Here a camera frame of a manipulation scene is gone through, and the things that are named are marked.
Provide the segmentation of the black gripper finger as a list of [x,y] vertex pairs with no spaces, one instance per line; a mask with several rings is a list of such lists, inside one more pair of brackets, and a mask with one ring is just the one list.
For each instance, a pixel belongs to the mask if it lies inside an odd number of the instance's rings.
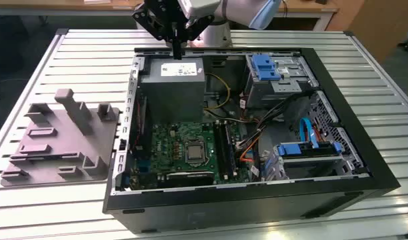
[[207,15],[202,18],[199,18],[195,23],[187,27],[189,19],[183,15],[179,22],[178,22],[178,59],[183,59],[183,55],[186,53],[185,51],[185,45],[189,43],[189,41],[194,41],[201,33],[205,31],[205,29],[211,25],[211,23],[215,20],[215,16]]
[[166,41],[175,60],[179,59],[178,11],[178,2],[143,2],[132,14],[135,21],[155,39]]

